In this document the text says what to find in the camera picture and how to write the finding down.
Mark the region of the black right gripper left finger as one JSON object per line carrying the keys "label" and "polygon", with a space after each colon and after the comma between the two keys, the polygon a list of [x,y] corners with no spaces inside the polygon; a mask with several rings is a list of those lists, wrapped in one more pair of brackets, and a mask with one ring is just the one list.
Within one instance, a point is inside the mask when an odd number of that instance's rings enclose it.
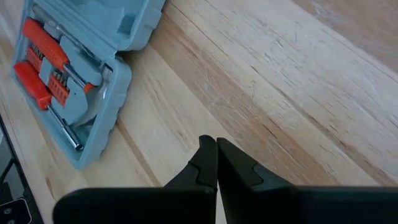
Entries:
{"label": "black right gripper left finger", "polygon": [[54,224],[215,224],[218,146],[207,135],[163,187],[89,188],[62,197]]}

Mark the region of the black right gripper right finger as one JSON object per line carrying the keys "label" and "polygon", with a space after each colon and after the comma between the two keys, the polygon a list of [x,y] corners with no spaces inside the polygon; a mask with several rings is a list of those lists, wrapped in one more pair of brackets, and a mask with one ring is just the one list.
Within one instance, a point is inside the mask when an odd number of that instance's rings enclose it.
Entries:
{"label": "black right gripper right finger", "polygon": [[218,182],[232,224],[398,224],[398,187],[294,185],[225,138]]}

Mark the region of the grey plastic tool case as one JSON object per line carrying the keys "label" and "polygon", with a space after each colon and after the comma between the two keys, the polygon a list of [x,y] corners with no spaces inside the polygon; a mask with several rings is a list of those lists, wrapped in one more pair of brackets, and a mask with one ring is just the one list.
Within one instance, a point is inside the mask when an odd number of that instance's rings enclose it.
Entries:
{"label": "grey plastic tool case", "polygon": [[84,93],[74,82],[67,81],[70,92],[65,106],[50,92],[54,110],[84,145],[83,150],[76,151],[49,111],[37,106],[12,68],[12,76],[27,102],[77,169],[84,168],[100,157],[125,102],[132,72],[119,54],[141,50],[147,45],[160,21],[164,4],[165,0],[25,0],[14,65],[28,61],[26,50],[32,47],[42,59],[40,72],[37,73],[49,92],[49,77],[54,71],[60,72],[22,33],[22,26],[30,17],[41,23],[60,43],[72,66],[80,74],[87,73],[85,78],[90,79],[92,84],[100,82],[99,78],[95,78],[96,72],[76,55],[72,44],[64,36],[79,47],[84,47],[90,56],[112,70],[108,87],[100,85],[88,93]]}

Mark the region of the red bit holder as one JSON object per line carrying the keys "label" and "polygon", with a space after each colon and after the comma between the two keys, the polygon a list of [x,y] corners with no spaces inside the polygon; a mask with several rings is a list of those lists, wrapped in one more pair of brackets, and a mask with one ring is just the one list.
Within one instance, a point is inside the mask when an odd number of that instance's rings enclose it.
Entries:
{"label": "red bit holder", "polygon": [[49,77],[47,86],[55,99],[62,106],[65,106],[70,90],[67,87],[67,81],[64,79],[64,75],[61,72],[54,71]]}
{"label": "red bit holder", "polygon": [[32,47],[28,47],[26,50],[26,59],[32,64],[36,71],[40,72],[42,59],[33,50]]}

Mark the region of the red-handled screwdriver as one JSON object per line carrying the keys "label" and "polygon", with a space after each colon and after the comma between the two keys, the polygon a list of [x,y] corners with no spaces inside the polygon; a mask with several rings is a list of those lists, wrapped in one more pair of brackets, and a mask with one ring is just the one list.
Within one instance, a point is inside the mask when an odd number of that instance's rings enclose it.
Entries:
{"label": "red-handled screwdriver", "polygon": [[37,106],[41,110],[48,110],[60,126],[63,135],[76,151],[81,151],[84,145],[74,131],[66,124],[63,118],[54,110],[51,101],[52,95],[48,91],[35,68],[28,62],[17,62],[13,66],[19,81],[23,84],[25,90],[33,97]]}
{"label": "red-handled screwdriver", "polygon": [[69,56],[62,49],[60,43],[57,42],[37,20],[30,17],[27,18],[22,26],[22,33],[36,46],[36,49],[61,72],[61,74],[55,76],[55,79],[64,89],[69,89],[69,87],[67,87],[67,81],[74,82],[84,93],[88,93],[100,85],[104,88],[108,87],[112,70],[97,58],[90,56],[84,47],[79,47],[78,44],[74,43],[67,36],[63,38],[72,44],[72,49],[76,51],[76,55],[96,72],[95,78],[100,79],[99,83],[92,84],[90,79],[85,78],[87,73],[80,74],[76,71],[75,67],[71,64]]}

